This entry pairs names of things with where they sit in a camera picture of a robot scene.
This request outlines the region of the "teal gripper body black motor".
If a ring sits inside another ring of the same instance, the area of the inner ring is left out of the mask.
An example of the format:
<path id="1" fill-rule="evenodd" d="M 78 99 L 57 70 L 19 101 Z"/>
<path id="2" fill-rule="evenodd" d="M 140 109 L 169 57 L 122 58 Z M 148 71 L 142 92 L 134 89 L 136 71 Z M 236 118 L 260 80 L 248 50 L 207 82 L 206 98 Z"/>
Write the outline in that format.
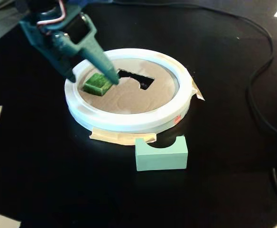
<path id="1" fill-rule="evenodd" d="M 50 34 L 51 32 L 67 32 L 72 34 L 83 34 L 95 31 L 88 15 L 81 9 L 52 9 L 43 13 L 32 13 L 20 21 L 26 37 L 31 45 L 35 45 L 35 34 L 38 32 Z"/>

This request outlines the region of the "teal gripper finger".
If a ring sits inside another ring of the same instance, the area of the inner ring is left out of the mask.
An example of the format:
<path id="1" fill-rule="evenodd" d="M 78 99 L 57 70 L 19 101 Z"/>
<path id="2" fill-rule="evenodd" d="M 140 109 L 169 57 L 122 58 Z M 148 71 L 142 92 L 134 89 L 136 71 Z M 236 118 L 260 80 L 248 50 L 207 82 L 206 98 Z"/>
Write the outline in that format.
<path id="1" fill-rule="evenodd" d="M 90 31 L 81 42 L 81 56 L 92 63 L 113 84 L 119 83 L 119 75 L 113 63 L 105 55 L 103 49 L 95 39 L 95 31 Z"/>
<path id="2" fill-rule="evenodd" d="M 79 55 L 79 44 L 87 33 L 72 34 L 51 32 L 35 34 L 35 48 L 50 62 L 54 69 L 65 79 L 76 82 L 73 73 L 73 58 Z"/>

